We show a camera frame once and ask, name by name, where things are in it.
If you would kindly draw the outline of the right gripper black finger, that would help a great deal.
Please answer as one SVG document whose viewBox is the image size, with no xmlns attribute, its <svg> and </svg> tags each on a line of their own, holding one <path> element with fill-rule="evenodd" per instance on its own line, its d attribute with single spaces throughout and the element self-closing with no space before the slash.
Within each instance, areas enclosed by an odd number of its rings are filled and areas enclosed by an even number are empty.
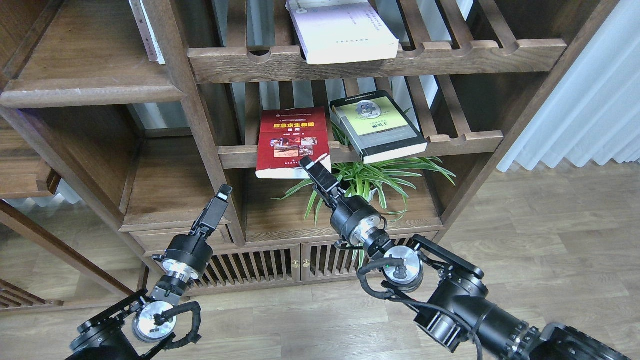
<svg viewBox="0 0 640 360">
<path fill-rule="evenodd" d="M 299 160 L 300 167 L 306 171 L 314 190 L 322 198 L 339 198 L 343 192 L 340 190 L 338 179 L 320 162 L 314 162 L 309 156 Z"/>
</svg>

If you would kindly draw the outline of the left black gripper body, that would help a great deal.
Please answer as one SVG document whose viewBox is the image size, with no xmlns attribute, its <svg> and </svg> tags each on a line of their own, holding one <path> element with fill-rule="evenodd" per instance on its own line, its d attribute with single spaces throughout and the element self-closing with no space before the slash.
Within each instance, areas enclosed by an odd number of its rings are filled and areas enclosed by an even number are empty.
<svg viewBox="0 0 640 360">
<path fill-rule="evenodd" d="M 210 228 L 199 228 L 189 234 L 176 235 L 169 248 L 162 255 L 153 255 L 152 259 L 160 262 L 168 272 L 182 274 L 184 279 L 199 280 L 213 256 L 213 249 L 207 244 L 213 233 Z"/>
</svg>

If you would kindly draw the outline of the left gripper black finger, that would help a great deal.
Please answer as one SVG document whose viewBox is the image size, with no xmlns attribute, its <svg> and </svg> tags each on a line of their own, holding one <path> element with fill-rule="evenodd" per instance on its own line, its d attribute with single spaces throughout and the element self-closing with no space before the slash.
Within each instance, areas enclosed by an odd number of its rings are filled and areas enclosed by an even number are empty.
<svg viewBox="0 0 640 360">
<path fill-rule="evenodd" d="M 228 184 L 221 185 L 215 197 L 209 201 L 196 220 L 197 236 L 210 236 L 217 229 L 229 205 L 228 200 L 232 192 L 233 187 Z"/>
</svg>

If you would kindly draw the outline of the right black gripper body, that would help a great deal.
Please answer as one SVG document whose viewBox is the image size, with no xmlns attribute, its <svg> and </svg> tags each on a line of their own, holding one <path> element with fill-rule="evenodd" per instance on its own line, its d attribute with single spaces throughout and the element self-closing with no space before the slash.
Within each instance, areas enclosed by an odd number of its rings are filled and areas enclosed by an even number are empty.
<svg viewBox="0 0 640 360">
<path fill-rule="evenodd" d="M 340 236 L 334 246 L 384 246 L 387 243 L 386 219 L 363 197 L 345 197 L 322 194 L 322 199 L 333 214 L 331 227 Z"/>
</svg>

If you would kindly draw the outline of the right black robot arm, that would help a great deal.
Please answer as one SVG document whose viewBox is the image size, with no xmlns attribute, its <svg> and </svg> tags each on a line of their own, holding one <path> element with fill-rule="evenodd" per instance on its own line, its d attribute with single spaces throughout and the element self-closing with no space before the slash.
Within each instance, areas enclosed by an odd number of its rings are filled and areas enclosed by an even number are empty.
<svg viewBox="0 0 640 360">
<path fill-rule="evenodd" d="M 416 325 L 453 353 L 472 341 L 478 359 L 490 353 L 499 360 L 624 360 L 624 354 L 561 323 L 539 330 L 487 300 L 484 273 L 470 262 L 422 235 L 409 245 L 394 244 L 386 219 L 361 196 L 347 197 L 320 162 L 300 160 L 313 188 L 333 214 L 338 249 L 362 249 L 370 260 L 357 272 L 371 297 L 406 305 Z"/>
</svg>

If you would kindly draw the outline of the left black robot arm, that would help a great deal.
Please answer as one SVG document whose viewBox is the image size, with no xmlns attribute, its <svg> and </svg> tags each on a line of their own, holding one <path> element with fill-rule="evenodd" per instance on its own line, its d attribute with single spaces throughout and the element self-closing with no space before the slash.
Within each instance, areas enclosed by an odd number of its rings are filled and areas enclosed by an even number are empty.
<svg viewBox="0 0 640 360">
<path fill-rule="evenodd" d="M 78 337 L 70 344 L 71 359 L 150 360 L 162 350 L 201 339 L 201 306 L 180 300 L 213 256 L 207 239 L 226 212 L 232 191 L 223 184 L 189 233 L 176 235 L 163 255 L 153 256 L 166 274 L 150 295 L 141 289 L 78 326 Z"/>
</svg>

